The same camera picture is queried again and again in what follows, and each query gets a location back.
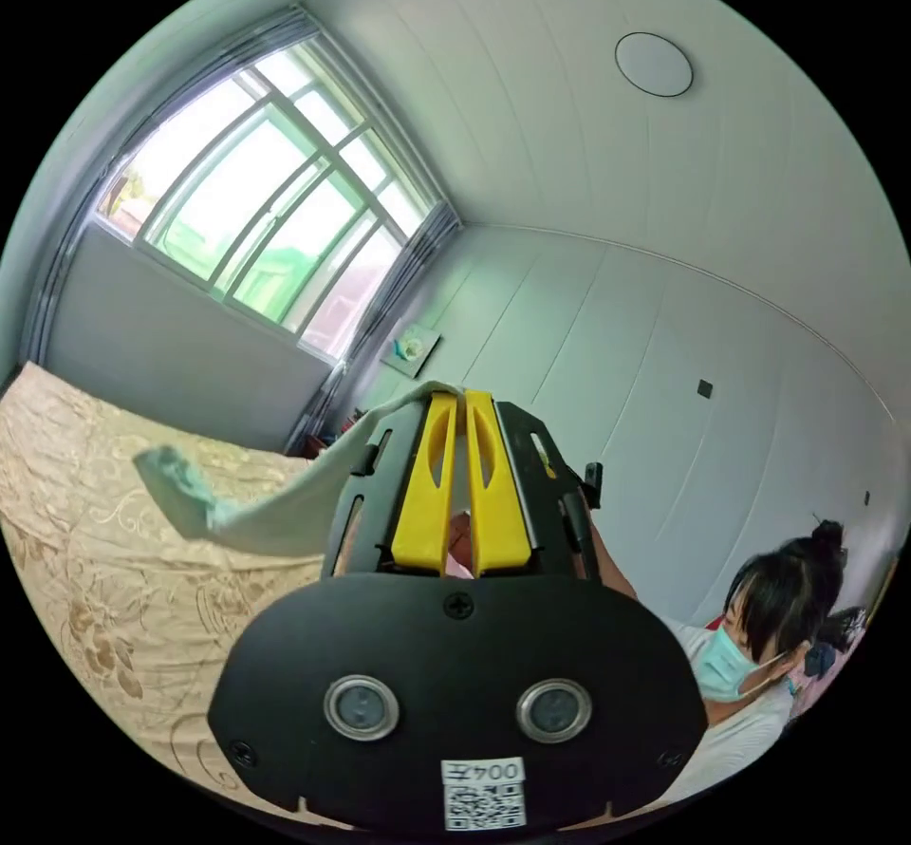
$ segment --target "white towel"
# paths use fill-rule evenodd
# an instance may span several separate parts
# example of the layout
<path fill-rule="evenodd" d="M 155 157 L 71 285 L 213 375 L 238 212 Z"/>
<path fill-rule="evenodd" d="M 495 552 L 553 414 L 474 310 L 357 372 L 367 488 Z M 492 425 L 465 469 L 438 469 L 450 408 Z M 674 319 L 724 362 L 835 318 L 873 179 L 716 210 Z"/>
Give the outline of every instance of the white towel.
<path fill-rule="evenodd" d="M 386 415 L 433 392 L 454 393 L 460 406 L 464 405 L 461 387 L 422 383 L 368 411 L 288 487 L 246 507 L 216 498 L 204 478 L 172 446 L 146 450 L 133 462 L 161 512 L 188 540 L 214 541 L 246 554 L 322 554 L 339 497 L 377 424 Z M 455 497 L 454 493 L 454 512 L 466 505 L 461 494 L 458 501 Z"/>

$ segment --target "white ceiling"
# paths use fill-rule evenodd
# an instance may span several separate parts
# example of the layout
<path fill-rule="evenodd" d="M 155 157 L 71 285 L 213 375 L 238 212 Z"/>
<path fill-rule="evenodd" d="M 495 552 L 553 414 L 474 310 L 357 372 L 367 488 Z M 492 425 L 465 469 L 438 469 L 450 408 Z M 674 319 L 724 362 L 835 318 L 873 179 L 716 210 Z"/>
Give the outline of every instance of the white ceiling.
<path fill-rule="evenodd" d="M 911 422 L 911 266 L 860 147 L 804 73 L 717 0 L 307 0 L 468 221 L 644 248 L 816 330 Z M 683 48 L 680 98 L 614 63 Z M 824 386 L 820 392 L 825 393 Z"/>

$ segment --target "woman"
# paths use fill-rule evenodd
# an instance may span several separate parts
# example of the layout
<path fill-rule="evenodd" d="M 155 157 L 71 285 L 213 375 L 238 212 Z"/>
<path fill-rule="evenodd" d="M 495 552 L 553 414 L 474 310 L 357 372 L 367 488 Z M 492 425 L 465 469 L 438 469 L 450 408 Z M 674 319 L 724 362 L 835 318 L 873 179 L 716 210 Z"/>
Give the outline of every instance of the woman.
<path fill-rule="evenodd" d="M 602 581 L 638 600 L 594 525 L 592 530 Z M 803 663 L 842 588 L 843 533 L 839 523 L 826 521 L 810 537 L 748 560 L 731 583 L 716 630 L 661 618 L 690 660 L 709 727 L 675 782 L 645 810 L 718 784 L 778 740 L 792 706 L 788 674 Z"/>

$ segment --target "bedspread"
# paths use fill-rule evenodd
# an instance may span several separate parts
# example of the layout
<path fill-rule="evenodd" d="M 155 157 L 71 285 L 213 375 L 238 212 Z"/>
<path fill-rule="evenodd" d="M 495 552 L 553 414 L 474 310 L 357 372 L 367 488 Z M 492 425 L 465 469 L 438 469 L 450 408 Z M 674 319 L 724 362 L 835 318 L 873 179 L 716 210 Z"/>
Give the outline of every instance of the bedspread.
<path fill-rule="evenodd" d="M 9 554 L 70 670 L 139 747 L 224 797 L 314 819 L 251 794 L 205 715 L 234 640 L 271 602 L 316 581 L 322 557 L 183 540 L 131 461 L 168 443 L 216 494 L 240 502 L 274 494 L 308 465 L 148 421 L 27 365 L 0 399 L 0 527 Z"/>

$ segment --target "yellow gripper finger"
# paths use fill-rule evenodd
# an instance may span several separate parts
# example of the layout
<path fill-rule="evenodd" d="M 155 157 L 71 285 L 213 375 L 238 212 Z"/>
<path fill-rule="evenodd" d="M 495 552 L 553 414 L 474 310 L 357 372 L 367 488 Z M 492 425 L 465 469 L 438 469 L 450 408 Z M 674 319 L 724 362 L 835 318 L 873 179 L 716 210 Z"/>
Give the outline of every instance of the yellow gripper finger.
<path fill-rule="evenodd" d="M 392 558 L 406 570 L 446 572 L 449 518 L 453 497 L 458 399 L 435 392 L 418 444 L 418 454 L 392 540 Z M 442 455 L 439 486 L 434 466 Z"/>
<path fill-rule="evenodd" d="M 524 567 L 531 545 L 491 395 L 466 392 L 465 415 L 474 575 Z"/>

